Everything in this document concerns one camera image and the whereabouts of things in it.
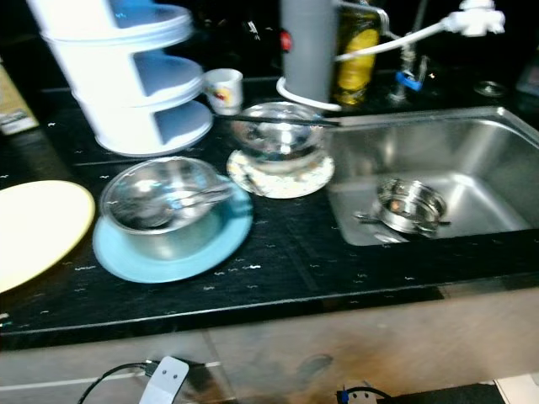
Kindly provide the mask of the floral print plate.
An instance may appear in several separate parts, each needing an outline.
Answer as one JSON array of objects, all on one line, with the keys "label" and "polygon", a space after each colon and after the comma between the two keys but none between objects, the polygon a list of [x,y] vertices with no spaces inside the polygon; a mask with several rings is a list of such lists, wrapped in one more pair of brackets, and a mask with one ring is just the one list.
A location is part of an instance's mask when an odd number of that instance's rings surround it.
[{"label": "floral print plate", "polygon": [[232,151],[227,159],[227,174],[243,191],[266,199],[299,199],[326,186],[334,177],[335,164],[323,157],[299,173],[268,174],[259,172],[241,151]]}]

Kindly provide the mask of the white tap adapter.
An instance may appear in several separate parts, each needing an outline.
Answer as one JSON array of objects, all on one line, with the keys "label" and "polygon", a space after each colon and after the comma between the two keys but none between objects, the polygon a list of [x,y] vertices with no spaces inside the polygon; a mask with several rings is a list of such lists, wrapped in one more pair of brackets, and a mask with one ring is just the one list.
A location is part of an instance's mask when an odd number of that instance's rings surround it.
[{"label": "white tap adapter", "polygon": [[461,10],[442,20],[444,29],[465,37],[483,37],[504,32],[504,13],[496,10],[494,0],[462,0]]}]

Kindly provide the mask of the small steel pot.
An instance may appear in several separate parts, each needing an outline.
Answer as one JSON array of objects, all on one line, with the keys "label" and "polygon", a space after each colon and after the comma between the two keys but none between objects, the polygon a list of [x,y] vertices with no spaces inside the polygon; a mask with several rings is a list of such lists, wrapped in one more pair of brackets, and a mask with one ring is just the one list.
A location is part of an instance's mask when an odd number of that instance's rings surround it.
[{"label": "small steel pot", "polygon": [[360,223],[380,223],[409,235],[434,237],[451,221],[444,219],[447,204],[439,192],[414,178],[382,178],[369,211],[356,211]]}]

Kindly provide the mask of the white mug with cartoon print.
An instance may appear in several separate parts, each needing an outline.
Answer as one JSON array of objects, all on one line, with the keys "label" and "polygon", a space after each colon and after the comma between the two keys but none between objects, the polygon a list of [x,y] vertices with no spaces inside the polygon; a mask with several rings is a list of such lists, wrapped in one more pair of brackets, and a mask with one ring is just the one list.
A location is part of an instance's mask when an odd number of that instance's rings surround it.
[{"label": "white mug with cartoon print", "polygon": [[243,110],[243,74],[239,70],[219,68],[203,74],[204,94],[213,112],[236,115]]}]

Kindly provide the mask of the light blue plate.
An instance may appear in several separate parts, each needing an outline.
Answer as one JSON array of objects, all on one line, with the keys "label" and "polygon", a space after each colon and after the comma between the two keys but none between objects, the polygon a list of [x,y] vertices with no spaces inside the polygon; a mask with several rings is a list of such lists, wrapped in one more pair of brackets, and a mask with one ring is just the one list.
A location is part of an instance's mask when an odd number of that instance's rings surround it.
[{"label": "light blue plate", "polygon": [[136,284],[166,284],[203,274],[226,261],[253,227],[249,195],[232,185],[232,197],[213,208],[218,231],[205,241],[173,235],[135,236],[121,231],[108,219],[93,229],[93,254],[116,277]]}]

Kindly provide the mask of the yellow plate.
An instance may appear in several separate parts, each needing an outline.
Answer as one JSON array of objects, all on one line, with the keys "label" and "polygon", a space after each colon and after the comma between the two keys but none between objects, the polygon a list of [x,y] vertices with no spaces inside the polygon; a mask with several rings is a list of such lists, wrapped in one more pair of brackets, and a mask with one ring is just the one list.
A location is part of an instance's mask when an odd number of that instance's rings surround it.
[{"label": "yellow plate", "polygon": [[43,180],[0,191],[0,291],[64,258],[93,223],[96,203],[76,183]]}]

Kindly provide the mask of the beige carton box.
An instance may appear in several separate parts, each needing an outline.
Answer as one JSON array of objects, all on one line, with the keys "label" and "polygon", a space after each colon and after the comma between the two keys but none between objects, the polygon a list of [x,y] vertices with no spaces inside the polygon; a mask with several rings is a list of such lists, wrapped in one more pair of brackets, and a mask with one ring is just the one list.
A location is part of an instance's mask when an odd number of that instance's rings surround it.
[{"label": "beige carton box", "polygon": [[39,126],[37,118],[0,64],[0,124],[4,135],[14,135]]}]

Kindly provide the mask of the black chopstick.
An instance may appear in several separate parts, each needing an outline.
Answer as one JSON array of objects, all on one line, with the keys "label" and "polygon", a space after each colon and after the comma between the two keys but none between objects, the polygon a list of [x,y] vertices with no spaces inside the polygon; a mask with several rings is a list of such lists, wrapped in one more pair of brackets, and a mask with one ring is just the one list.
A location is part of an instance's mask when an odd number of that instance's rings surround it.
[{"label": "black chopstick", "polygon": [[257,124],[287,124],[287,125],[307,125],[323,127],[340,127],[336,120],[304,120],[296,118],[275,118],[274,116],[252,116],[252,115],[215,115],[216,119],[227,120],[227,122],[248,122]]}]

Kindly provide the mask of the white tiered shelf rack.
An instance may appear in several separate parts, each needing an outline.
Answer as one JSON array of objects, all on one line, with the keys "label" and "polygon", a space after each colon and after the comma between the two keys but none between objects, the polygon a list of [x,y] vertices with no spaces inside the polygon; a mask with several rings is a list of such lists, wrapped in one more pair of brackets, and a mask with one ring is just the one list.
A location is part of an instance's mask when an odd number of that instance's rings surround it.
[{"label": "white tiered shelf rack", "polygon": [[165,53],[193,34],[193,15],[153,0],[26,0],[71,93],[104,149],[161,157],[213,123],[197,103],[203,69]]}]

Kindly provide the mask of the round metal lid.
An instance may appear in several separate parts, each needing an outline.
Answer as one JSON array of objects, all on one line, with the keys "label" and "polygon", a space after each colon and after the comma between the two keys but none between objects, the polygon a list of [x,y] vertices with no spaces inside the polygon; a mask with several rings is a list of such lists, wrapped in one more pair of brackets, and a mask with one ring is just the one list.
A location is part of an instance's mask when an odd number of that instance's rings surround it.
[{"label": "round metal lid", "polygon": [[507,93],[507,88],[504,85],[489,80],[478,81],[472,89],[478,95],[486,98],[501,98]]}]

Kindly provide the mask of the stainless steel sink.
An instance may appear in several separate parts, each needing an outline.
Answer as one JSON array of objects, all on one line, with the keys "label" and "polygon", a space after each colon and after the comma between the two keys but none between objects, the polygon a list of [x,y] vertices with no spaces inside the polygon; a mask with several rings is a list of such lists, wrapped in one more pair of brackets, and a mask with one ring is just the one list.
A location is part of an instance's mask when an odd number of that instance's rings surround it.
[{"label": "stainless steel sink", "polygon": [[501,107],[351,116],[328,128],[328,200],[355,246],[405,235],[359,222],[385,178],[417,180],[446,201],[439,238],[539,230],[539,130]]}]

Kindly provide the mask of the large steel bowl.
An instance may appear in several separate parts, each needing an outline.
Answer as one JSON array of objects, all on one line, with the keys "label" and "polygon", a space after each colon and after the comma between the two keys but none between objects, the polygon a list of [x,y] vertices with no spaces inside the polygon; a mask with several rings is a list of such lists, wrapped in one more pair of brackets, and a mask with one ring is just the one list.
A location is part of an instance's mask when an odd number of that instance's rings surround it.
[{"label": "large steel bowl", "polygon": [[[253,105],[238,114],[324,120],[323,113],[307,105],[294,103],[262,103]],[[324,131],[328,127],[257,124],[230,120],[232,141],[238,150],[261,162],[284,162],[307,157],[320,150]]]}]

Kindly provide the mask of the yellow oil bottle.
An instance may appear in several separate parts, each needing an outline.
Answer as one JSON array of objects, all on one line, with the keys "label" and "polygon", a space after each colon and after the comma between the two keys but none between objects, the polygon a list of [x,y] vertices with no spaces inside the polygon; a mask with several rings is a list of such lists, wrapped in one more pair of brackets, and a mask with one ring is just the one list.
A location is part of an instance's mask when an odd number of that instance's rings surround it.
[{"label": "yellow oil bottle", "polygon": [[[380,43],[382,23],[376,13],[340,8],[338,53],[360,51]],[[341,61],[336,67],[334,97],[338,104],[358,105],[365,100],[367,84],[375,66],[374,55]]]}]

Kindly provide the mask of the steel faucet with blue valve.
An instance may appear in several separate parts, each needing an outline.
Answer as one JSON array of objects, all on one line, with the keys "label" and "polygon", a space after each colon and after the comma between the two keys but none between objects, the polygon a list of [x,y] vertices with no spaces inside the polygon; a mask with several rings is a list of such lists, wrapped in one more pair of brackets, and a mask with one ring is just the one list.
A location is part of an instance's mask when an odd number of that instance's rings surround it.
[{"label": "steel faucet with blue valve", "polygon": [[400,69],[394,74],[396,84],[387,96],[392,104],[404,104],[409,93],[419,93],[428,70],[429,58],[419,54],[416,43],[405,44],[401,49],[400,59]]}]

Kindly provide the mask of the steel spoon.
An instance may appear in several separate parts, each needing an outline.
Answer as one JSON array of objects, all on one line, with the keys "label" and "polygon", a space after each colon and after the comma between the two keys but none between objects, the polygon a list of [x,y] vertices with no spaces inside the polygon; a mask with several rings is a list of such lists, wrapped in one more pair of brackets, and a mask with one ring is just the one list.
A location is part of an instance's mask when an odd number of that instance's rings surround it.
[{"label": "steel spoon", "polygon": [[176,211],[185,208],[194,208],[197,205],[213,205],[230,199],[232,189],[228,186],[208,189],[186,196],[177,193],[162,194],[150,199],[131,199],[122,215],[125,220],[131,221],[131,226],[154,227],[164,226],[172,220]]}]

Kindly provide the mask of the grey cylindrical water filter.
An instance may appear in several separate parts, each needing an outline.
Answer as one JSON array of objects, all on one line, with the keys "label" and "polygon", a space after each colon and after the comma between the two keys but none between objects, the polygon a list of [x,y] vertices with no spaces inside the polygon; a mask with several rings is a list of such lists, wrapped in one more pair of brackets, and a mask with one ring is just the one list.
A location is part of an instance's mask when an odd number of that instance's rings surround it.
[{"label": "grey cylindrical water filter", "polygon": [[280,0],[282,96],[326,109],[338,54],[338,7],[334,0]]}]

